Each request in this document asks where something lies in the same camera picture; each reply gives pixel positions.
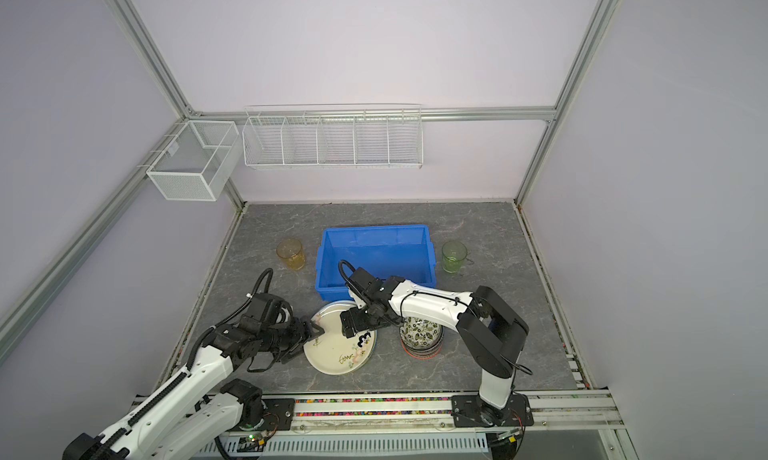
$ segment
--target plate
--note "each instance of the plate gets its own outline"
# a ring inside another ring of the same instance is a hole
[[[315,313],[312,321],[325,333],[304,344],[304,355],[313,367],[328,375],[354,372],[363,366],[376,345],[376,331],[358,332],[348,339],[341,331],[341,312],[355,307],[352,301],[329,303]]]

